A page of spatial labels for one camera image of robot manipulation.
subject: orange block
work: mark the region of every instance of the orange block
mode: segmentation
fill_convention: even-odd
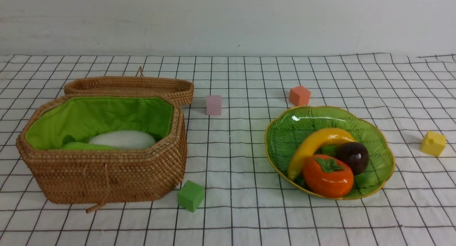
[[[301,85],[299,85],[298,87],[294,87],[290,90],[289,100],[295,106],[308,105],[310,98],[310,90],[306,89]]]

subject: green fabric lining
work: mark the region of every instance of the green fabric lining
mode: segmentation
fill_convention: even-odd
[[[118,130],[143,131],[158,142],[170,133],[172,117],[172,105],[158,97],[78,96],[44,113],[25,138],[40,150],[101,150],[72,142],[87,143],[96,135]]]

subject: basket handle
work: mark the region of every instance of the basket handle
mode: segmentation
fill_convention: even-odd
[[[86,209],[87,214],[89,214],[90,212],[94,212],[94,211],[104,207],[104,205],[106,205],[106,199],[108,198],[109,191],[111,190],[111,187],[109,186],[108,165],[106,165],[106,164],[104,165],[104,174],[106,177],[106,193],[104,195],[104,198],[99,204],[96,204],[96,205]]]
[[[140,77],[144,77],[144,74],[142,73],[142,67],[140,66],[138,71],[136,72],[136,75],[135,77],[138,77],[138,74],[140,75]]]

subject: yellow block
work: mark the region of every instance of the yellow block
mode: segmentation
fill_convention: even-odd
[[[433,131],[427,131],[421,141],[421,151],[435,157],[439,157],[446,147],[446,137]]]

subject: plate gold rim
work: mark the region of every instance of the plate gold rim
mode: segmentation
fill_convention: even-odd
[[[289,108],[287,109],[286,111],[284,111],[282,114],[280,114],[277,118],[273,119],[266,127],[266,130],[264,131],[264,145],[265,145],[265,150],[266,150],[266,157],[269,161],[269,164],[271,164],[271,166],[274,168],[274,170],[282,177],[284,178],[286,181],[288,181],[289,183],[291,183],[293,186],[295,186],[296,188],[298,188],[300,191],[302,192],[305,192],[307,194],[310,194],[310,195],[313,195],[313,196],[316,196],[316,197],[320,197],[320,198],[325,198],[325,199],[334,199],[334,200],[354,200],[354,199],[361,199],[361,198],[365,198],[365,197],[368,197],[368,196],[372,196],[374,194],[376,194],[378,191],[380,191],[383,186],[385,186],[386,184],[386,181],[388,181],[391,176],[393,175],[394,173],[394,167],[396,167],[396,158],[394,157],[394,154],[393,152],[391,151],[391,149],[389,147],[387,147],[389,153],[391,154],[391,156],[393,157],[393,168],[391,169],[391,172],[388,176],[388,178],[385,179],[385,181],[383,181],[383,183],[373,192],[369,193],[369,194],[365,194],[365,195],[362,195],[362,196],[352,196],[352,197],[339,197],[339,198],[329,198],[329,197],[324,197],[322,195],[319,195],[319,194],[316,194],[316,193],[313,193],[307,189],[304,189],[302,188],[300,185],[298,185],[297,183],[295,183],[294,181],[291,181],[287,176],[285,176],[273,163],[272,163],[272,160],[271,158],[269,157],[269,151],[268,151],[268,144],[267,144],[267,134],[268,134],[268,131],[269,131],[269,128],[271,126],[272,123],[274,123],[275,121],[277,121],[278,119],[282,118],[287,112],[293,110],[293,109],[317,109],[317,108],[334,108],[334,109],[339,109],[341,111],[344,111],[350,115],[352,115],[353,117],[355,117],[356,119],[358,119],[359,121],[361,122],[365,122],[365,123],[368,123],[369,125],[371,125],[373,128],[375,128],[380,134],[381,136],[383,137],[383,140],[388,143],[388,141],[386,140],[386,137],[385,135],[372,123],[368,122],[368,121],[365,121],[363,119],[360,119],[358,118],[356,115],[354,115],[353,113],[350,113],[349,111],[346,111],[342,108],[338,108],[336,106],[330,106],[330,105],[320,105],[320,106],[295,106],[293,108]]]

